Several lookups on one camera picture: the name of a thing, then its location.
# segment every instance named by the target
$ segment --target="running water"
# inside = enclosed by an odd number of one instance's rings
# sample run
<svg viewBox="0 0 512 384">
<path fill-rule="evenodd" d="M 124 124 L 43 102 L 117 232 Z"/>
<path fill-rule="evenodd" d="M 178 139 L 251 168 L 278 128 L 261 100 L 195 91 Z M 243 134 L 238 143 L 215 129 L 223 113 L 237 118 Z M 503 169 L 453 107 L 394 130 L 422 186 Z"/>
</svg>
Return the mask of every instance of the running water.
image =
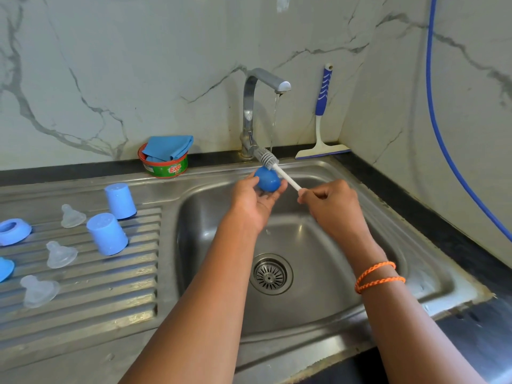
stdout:
<svg viewBox="0 0 512 384">
<path fill-rule="evenodd" d="M 272 122 L 272 130 L 270 131 L 270 147 L 268 148 L 270 152 L 272 152 L 272 143 L 274 142 L 274 127 L 275 127 L 275 116 L 278 112 L 278 104 L 279 98 L 281 98 L 282 94 L 275 95 L 275 106 L 274 106 L 274 121 Z"/>
</svg>

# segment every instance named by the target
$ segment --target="black countertop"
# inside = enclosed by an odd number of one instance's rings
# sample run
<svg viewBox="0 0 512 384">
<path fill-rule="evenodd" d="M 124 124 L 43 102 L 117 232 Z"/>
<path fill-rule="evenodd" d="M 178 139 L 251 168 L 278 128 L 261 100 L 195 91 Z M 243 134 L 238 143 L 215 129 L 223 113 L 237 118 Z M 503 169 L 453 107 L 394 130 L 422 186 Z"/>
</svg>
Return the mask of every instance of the black countertop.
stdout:
<svg viewBox="0 0 512 384">
<path fill-rule="evenodd" d="M 278 158 L 312 145 L 275 147 Z M 438 321 L 464 357 L 490 384 L 512 383 L 512 270 L 355 154 L 334 155 L 358 180 L 496 294 L 496 299 Z M 240 162 L 237 151 L 193 154 L 189 167 Z M 143 172 L 138 160 L 0 171 L 0 186 Z M 378 349 L 339 362 L 301 384 L 387 383 Z"/>
</svg>

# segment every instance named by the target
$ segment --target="chrome faucet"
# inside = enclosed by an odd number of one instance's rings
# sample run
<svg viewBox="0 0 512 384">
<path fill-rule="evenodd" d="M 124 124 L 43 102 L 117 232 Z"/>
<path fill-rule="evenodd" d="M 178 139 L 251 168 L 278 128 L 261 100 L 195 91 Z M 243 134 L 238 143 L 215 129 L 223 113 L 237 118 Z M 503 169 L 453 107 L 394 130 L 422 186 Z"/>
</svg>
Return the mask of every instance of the chrome faucet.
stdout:
<svg viewBox="0 0 512 384">
<path fill-rule="evenodd" d="M 261 81 L 274 89 L 276 94 L 284 94 L 291 90 L 290 82 L 281 79 L 263 69 L 247 71 L 247 79 L 244 85 L 244 119 L 240 141 L 242 142 L 242 157 L 251 159 L 257 158 L 261 161 L 261 155 L 265 149 L 260 148 L 254 139 L 253 112 L 254 112 L 254 90 L 256 83 Z"/>
</svg>

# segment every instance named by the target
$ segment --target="blue handle grip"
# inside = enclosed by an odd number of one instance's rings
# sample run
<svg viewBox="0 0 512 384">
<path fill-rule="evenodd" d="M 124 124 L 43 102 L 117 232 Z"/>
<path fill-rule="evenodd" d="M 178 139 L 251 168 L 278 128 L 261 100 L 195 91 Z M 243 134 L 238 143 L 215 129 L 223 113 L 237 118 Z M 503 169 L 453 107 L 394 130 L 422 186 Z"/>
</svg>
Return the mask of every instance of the blue handle grip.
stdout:
<svg viewBox="0 0 512 384">
<path fill-rule="evenodd" d="M 326 64 L 323 68 L 322 87 L 318 94 L 317 109 L 315 115 L 323 115 L 327 106 L 327 92 L 329 91 L 329 83 L 331 82 L 332 64 Z"/>
</svg>

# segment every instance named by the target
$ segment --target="marble tile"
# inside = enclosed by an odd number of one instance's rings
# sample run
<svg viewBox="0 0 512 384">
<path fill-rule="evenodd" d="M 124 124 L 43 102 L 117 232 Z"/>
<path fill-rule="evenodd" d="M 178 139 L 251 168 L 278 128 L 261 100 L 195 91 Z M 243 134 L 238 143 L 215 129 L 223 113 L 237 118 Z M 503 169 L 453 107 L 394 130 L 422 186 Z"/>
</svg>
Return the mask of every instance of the marble tile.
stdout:
<svg viewBox="0 0 512 384">
<path fill-rule="evenodd" d="M 333 63 L 323 137 L 335 140 L 383 2 L 0 0 L 0 169 L 133 159 L 151 135 L 192 134 L 194 153 L 238 149 L 253 67 L 292 84 L 273 131 L 289 145 L 313 142 Z M 274 100 L 257 89 L 263 145 Z"/>
<path fill-rule="evenodd" d="M 512 0 L 439 0 L 432 85 L 452 159 L 512 229 Z M 466 194 L 435 139 L 426 100 L 430 0 L 382 8 L 340 139 L 355 153 L 512 266 L 512 244 Z"/>
</svg>

